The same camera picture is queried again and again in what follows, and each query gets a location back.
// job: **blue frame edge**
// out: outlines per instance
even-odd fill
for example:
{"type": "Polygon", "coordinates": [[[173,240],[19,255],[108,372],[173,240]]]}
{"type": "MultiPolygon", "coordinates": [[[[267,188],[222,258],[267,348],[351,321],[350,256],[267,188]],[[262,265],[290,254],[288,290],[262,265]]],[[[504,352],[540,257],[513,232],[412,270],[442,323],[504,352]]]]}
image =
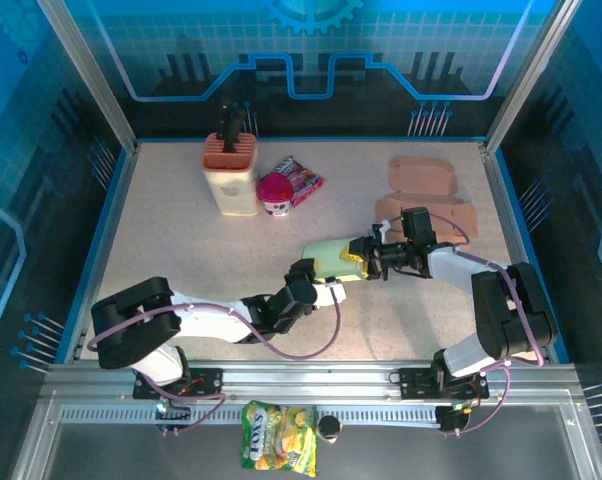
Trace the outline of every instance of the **blue frame edge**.
{"type": "MultiPolygon", "coordinates": [[[[547,297],[548,303],[550,304],[550,310],[552,310],[552,315],[554,315],[554,317],[556,318],[556,314],[554,313],[554,307],[552,306],[552,300],[550,299],[550,294],[548,293],[548,287],[545,284],[545,280],[543,279],[543,273],[541,272],[539,261],[537,260],[536,253],[534,252],[534,247],[532,246],[532,239],[530,238],[528,229],[525,227],[523,212],[521,211],[521,206],[517,201],[517,194],[514,190],[514,184],[512,183],[512,178],[510,177],[510,172],[505,163],[505,157],[503,156],[503,152],[501,151],[500,147],[496,150],[496,158],[497,164],[499,165],[499,169],[501,170],[501,176],[503,177],[503,183],[505,183],[505,188],[508,192],[508,199],[510,200],[510,204],[512,205],[512,210],[514,211],[514,216],[517,221],[517,227],[519,228],[519,232],[521,233],[523,248],[525,249],[525,252],[528,256],[528,263],[530,263],[530,265],[532,265],[539,273],[541,286],[543,287],[545,296],[547,297]]],[[[557,341],[555,342],[553,347],[554,351],[557,354],[557,359],[560,363],[570,363],[570,356],[568,355],[568,350],[565,348],[565,342],[563,341],[561,329],[559,329],[557,341]]]]}
{"type": "MultiPolygon", "coordinates": [[[[336,137],[259,137],[259,142],[485,142],[485,137],[408,137],[408,136],[336,136],[336,137]]],[[[202,143],[205,142],[203,137],[143,137],[138,138],[137,142],[141,143],[202,143]]]]}
{"type": "Polygon", "coordinates": [[[89,290],[94,288],[93,285],[91,285],[93,284],[94,275],[98,273],[99,276],[102,276],[101,274],[103,272],[101,272],[101,270],[105,267],[105,262],[103,262],[104,249],[108,248],[108,245],[111,246],[114,240],[116,223],[118,223],[118,217],[121,214],[123,206],[120,200],[122,196],[125,198],[127,193],[127,187],[129,186],[129,181],[131,179],[131,170],[134,169],[135,159],[136,156],[127,155],[125,150],[123,148],[121,149],[114,175],[112,176],[112,182],[110,183],[110,188],[106,194],[103,208],[101,209],[99,222],[97,223],[97,228],[92,237],[90,250],[88,251],[88,256],[85,260],[83,271],[81,272],[79,285],[77,286],[74,299],[72,300],[72,306],[68,313],[68,319],[65,328],[63,329],[63,335],[59,342],[59,348],[57,349],[54,363],[65,363],[68,350],[74,347],[72,343],[73,339],[75,339],[75,330],[78,326],[81,310],[83,309],[89,290]]]}

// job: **blue wall panel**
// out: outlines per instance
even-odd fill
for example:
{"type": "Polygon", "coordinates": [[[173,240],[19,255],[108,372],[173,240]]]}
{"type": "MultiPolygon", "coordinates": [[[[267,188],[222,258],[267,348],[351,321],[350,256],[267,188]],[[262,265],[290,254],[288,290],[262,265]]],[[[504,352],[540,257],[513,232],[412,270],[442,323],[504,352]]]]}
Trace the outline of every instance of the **blue wall panel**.
{"type": "Polygon", "coordinates": [[[602,0],[582,3],[503,152],[568,353],[600,384],[602,0]]]}
{"type": "Polygon", "coordinates": [[[119,150],[36,2],[0,2],[0,478],[56,350],[25,320],[65,323],[119,150]]]}
{"type": "Polygon", "coordinates": [[[553,4],[75,0],[70,9],[139,136],[209,133],[228,96],[250,102],[268,135],[419,136],[409,124],[423,110],[438,112],[441,128],[422,136],[480,136],[553,4]]]}

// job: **yellow chip bag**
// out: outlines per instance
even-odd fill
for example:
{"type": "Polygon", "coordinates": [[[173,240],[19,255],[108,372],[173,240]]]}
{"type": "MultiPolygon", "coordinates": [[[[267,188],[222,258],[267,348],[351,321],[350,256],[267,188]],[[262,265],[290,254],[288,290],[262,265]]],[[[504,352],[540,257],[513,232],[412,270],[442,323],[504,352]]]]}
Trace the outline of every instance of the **yellow chip bag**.
{"type": "Polygon", "coordinates": [[[252,401],[242,413],[241,465],[317,476],[317,411],[252,401]]]}

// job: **chip bag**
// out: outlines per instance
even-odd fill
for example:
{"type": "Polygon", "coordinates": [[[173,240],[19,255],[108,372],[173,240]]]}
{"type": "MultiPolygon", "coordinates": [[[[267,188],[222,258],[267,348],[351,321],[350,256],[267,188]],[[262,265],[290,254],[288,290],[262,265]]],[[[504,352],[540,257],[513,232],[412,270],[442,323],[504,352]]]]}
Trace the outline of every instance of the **chip bag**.
{"type": "Polygon", "coordinates": [[[325,182],[322,176],[305,168],[292,155],[283,159],[270,173],[280,173],[290,180],[294,189],[291,200],[293,207],[298,206],[325,182]]]}
{"type": "Polygon", "coordinates": [[[241,413],[241,465],[317,475],[317,411],[252,401],[241,413]]]}

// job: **light green sponge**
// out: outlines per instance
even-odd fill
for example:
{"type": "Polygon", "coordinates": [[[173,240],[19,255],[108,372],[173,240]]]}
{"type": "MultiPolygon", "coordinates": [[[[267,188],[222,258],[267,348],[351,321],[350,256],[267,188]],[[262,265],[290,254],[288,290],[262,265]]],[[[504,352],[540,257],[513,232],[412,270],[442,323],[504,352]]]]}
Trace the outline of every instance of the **light green sponge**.
{"type": "Polygon", "coordinates": [[[341,258],[353,238],[327,240],[325,242],[309,243],[303,247],[301,258],[314,258],[316,280],[336,277],[342,282],[364,280],[363,262],[341,258]]]}

